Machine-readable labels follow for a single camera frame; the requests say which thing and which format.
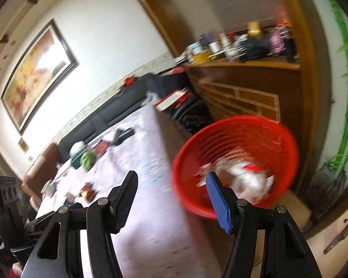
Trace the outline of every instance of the wall mural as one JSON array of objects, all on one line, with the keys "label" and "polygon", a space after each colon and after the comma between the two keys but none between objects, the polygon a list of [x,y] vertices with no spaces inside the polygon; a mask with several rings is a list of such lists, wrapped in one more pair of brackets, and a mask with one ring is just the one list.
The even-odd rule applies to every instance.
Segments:
[{"label": "wall mural", "polygon": [[74,56],[51,20],[18,61],[1,97],[21,134],[46,96],[75,65]]},{"label": "wall mural", "polygon": [[[347,72],[340,78],[343,79],[343,82],[345,81],[347,83],[348,88],[348,19],[336,0],[328,0],[328,2],[330,3],[331,11],[334,14],[342,38],[342,45],[337,50],[337,53],[344,53],[347,62]],[[348,175],[346,172],[348,164],[348,89],[347,96],[340,97],[340,99],[346,100],[346,109],[337,154],[326,159],[323,166],[317,170],[306,193],[309,205],[317,219],[335,203],[348,185]]]}]

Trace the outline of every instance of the yellow container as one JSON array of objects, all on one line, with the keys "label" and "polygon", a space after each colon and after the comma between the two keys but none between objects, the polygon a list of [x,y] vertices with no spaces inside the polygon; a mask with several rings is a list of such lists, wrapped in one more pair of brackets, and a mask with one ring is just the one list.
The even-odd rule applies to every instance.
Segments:
[{"label": "yellow container", "polygon": [[193,55],[192,58],[193,58],[194,63],[196,65],[200,65],[200,64],[208,62],[210,60],[208,58],[210,55],[211,55],[210,51],[209,50],[205,50],[205,51],[200,52],[200,53],[198,53],[196,55]]}]

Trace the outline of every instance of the table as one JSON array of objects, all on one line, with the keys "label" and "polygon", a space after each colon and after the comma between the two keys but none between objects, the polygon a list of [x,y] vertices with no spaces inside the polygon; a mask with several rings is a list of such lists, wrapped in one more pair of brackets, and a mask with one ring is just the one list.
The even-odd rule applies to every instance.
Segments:
[{"label": "table", "polygon": [[[76,194],[86,182],[93,182],[94,201],[108,196],[121,185],[129,170],[138,174],[138,190],[130,215],[118,235],[111,235],[116,256],[125,278],[141,277],[220,277],[221,270],[203,226],[180,205],[171,188],[171,163],[188,133],[176,121],[145,106],[90,142],[111,141],[117,128],[133,127],[135,135],[118,147],[110,147],[85,172],[74,170],[69,161],[62,166],[54,183],[57,191],[46,197],[37,217],[62,206],[67,191]],[[90,204],[77,198],[84,207]],[[86,231],[81,231],[82,264],[85,278],[91,278]]]}]

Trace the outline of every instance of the blue gripper pad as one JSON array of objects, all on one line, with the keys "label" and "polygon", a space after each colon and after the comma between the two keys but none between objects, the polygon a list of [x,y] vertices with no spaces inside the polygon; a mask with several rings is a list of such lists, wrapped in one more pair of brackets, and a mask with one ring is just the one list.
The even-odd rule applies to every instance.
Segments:
[{"label": "blue gripper pad", "polygon": [[229,234],[233,226],[228,204],[222,194],[223,185],[215,172],[210,172],[206,176],[206,190],[212,202],[219,225]]}]

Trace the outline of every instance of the green bamboo painting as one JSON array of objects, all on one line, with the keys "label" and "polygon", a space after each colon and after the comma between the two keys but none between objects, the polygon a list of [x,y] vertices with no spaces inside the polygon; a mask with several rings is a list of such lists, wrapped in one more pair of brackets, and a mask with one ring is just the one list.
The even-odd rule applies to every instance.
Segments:
[{"label": "green bamboo painting", "polygon": [[[347,72],[342,77],[346,79],[348,85],[348,28],[346,17],[336,0],[328,1],[342,36],[343,44],[338,49],[338,53],[345,53]],[[345,99],[347,103],[345,120],[338,152],[327,160],[322,168],[316,171],[306,193],[307,202],[317,219],[336,202],[343,193],[347,182],[345,170],[348,163],[348,89]]]}]

